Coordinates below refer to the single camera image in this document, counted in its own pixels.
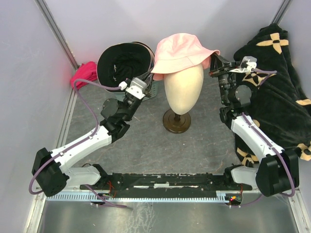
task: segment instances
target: white wall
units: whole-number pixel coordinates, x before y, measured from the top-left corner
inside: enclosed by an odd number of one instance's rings
[[[0,22],[0,231],[21,233],[35,153],[56,144],[72,68],[33,0],[2,2]]]
[[[46,0],[78,63],[97,62],[109,46],[141,41],[153,50],[174,33],[233,53],[267,26],[283,0]]]
[[[296,68],[302,87],[311,98],[311,2],[305,0],[293,0],[288,11],[280,22],[280,27],[289,33],[289,46],[292,63]],[[311,217],[311,163],[299,161],[300,191]]]

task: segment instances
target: hat crown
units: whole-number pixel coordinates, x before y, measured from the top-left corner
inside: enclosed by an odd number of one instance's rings
[[[178,33],[164,38],[158,43],[155,52],[156,60],[175,60],[198,54],[202,45],[195,35]]]

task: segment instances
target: black blanket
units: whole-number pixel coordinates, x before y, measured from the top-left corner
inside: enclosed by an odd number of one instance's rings
[[[256,57],[257,68],[261,70],[277,71],[261,86],[259,84],[266,74],[237,74],[237,83],[247,85],[253,91],[251,105],[246,108],[247,113],[275,143],[285,149],[295,149],[301,159],[310,160],[311,100],[304,94],[292,65],[288,32],[276,24],[262,28],[234,54],[234,59],[241,61],[244,56]],[[257,157],[237,135],[235,146],[243,165],[253,166],[258,162]]]

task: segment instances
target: pink bucket hat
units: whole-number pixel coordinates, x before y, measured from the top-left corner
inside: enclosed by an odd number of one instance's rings
[[[210,56],[220,55],[219,50],[204,48],[195,35],[178,33],[161,40],[155,51],[155,66],[151,73],[154,80],[164,79],[171,74],[202,63],[203,69],[209,68]]]

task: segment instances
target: gray mat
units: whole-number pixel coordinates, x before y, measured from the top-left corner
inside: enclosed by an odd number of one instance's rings
[[[102,120],[103,102],[113,95],[92,85],[80,91]],[[234,153],[233,133],[220,121],[221,106],[218,81],[206,73],[200,98],[190,111],[190,128],[185,133],[172,134],[162,124],[163,114],[170,107],[164,83],[160,82],[158,95],[141,104],[123,138],[75,166],[98,163],[108,173],[223,173],[227,166],[240,162]],[[92,115],[77,99],[67,143],[94,127]]]

